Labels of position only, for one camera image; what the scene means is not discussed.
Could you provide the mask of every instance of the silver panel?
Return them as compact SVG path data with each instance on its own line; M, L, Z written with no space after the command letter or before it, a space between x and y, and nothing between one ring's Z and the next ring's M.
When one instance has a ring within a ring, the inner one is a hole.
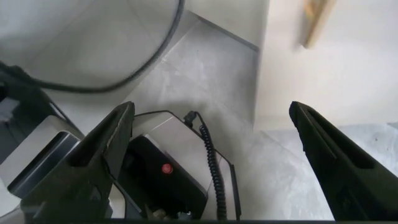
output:
M69 132L78 139L84 137L56 116L48 116L0 165L4 185L8 186L60 131Z
M109 193L109 205L112 208L111 218L124 218L126 212L126 201L123 194L113 184Z

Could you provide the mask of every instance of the electrical cord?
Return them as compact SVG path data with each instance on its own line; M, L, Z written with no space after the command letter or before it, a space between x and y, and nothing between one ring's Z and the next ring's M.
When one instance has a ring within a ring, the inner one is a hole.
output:
M39 80L39 79L30 77L26 73L20 74L19 72L22 72L22 69L19 69L17 72L17 70L12 69L12 67L9 67L1 62L0 62L0 70L4 71L4 73L6 75L11 75L14 78L17 78L18 80L20 80L26 84L34 85L39 88L44 88L44 89L48 89L48 90L65 91L65 92L70 92L70 93L106 93L106 92L117 90L118 88L121 88L124 85L127 85L129 82L131 82L131 81L135 80L136 78L138 78L139 76L141 76L143 71L145 71L147 68L149 68L162 55L162 53L164 52L164 50L170 43L170 41L175 33L175 30L178 27L178 24L180 23L181 15L182 15L182 12L184 9L184 4L185 4L185 0L178 1L177 11L175 13L173 23L166 35L166 38L163 40L162 44L155 51L155 53L149 58L149 60L147 62L145 62L140 68L138 68L135 72L131 73L125 79L120 80L116 83L110 84L108 86L86 87L86 86L71 86L71 85L64 85L61 83L46 82L43 80Z
M192 128L192 121L199 117L201 126L199 131L205 142L205 147L207 150L207 162L210 168L211 178L213 179L213 185L216 192L216 202L217 202L217 219L226 220L226 199L225 199L225 189L224 180L221 175L220 167L218 166L216 149L214 148L213 141L211 140L210 132L200 116L199 112L191 111L184 117L184 123Z

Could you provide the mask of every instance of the black cable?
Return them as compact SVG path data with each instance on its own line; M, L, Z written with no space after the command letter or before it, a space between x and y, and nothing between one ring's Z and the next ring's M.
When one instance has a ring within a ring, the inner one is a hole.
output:
M221 175L220 167L218 166L216 150L214 149L213 141L211 140L210 132L200 116L200 113L195 112L199 117L201 126L199 131L205 142L205 147L207 150L207 162L210 168L211 178L213 179L213 185L216 192L216 202L217 202L217 219L226 220L226 199L224 191L224 180Z
M64 85L60 83L52 83L52 82L45 82L43 80L39 80L30 76L25 75L20 75L17 72L15 72L13 69L10 69L7 65L0 63L0 70L5 71L5 74L12 75L14 78L17 78L18 80L30 84L30 85L35 85L39 88L44 88L48 90L57 90L57 91L66 91L70 93L106 93L109 91L114 91L117 90L118 88L121 88L124 85L127 85L129 82L135 80L138 78L140 75L142 75L143 71L145 71L149 66L151 66L164 52L168 44L170 43L175 30L178 27L178 24L180 23L181 15L184 9L184 4L185 0L179 0L178 2L178 7L177 11L174 16L173 23L166 35L166 38L163 40L162 44L160 47L155 51L155 53L152 55L151 58L147 62L145 62L138 70L135 72L131 73L127 78L118 81L116 83L110 84L108 86L102 86L102 87L85 87L85 86L70 86L70 85Z

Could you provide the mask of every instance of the gray floor tile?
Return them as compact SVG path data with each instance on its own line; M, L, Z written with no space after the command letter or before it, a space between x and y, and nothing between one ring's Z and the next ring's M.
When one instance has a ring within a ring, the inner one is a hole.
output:
M339 129L384 167L398 175L398 130L396 128L388 124L358 124L341 126ZM266 134L309 164L297 130L267 131Z
M51 82L105 86L128 76L155 48L127 1L97 0L38 55L27 71ZM87 134L129 94L131 85L99 95L47 93Z
M0 1L0 58L27 66L93 0Z
M398 176L398 130L388 124L339 127L359 147Z
M137 113L170 110L182 118L199 111L217 150L235 164L242 219L333 218L310 166L269 136L254 133L249 121L167 62L124 101L135 102Z
M202 22L165 57L242 119L252 120L257 53Z

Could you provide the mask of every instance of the black device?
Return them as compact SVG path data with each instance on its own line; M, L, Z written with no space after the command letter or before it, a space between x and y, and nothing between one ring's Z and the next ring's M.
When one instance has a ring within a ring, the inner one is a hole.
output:
M186 213L199 219L207 203L206 190L145 136L129 143L118 182L143 212L159 207L169 218Z

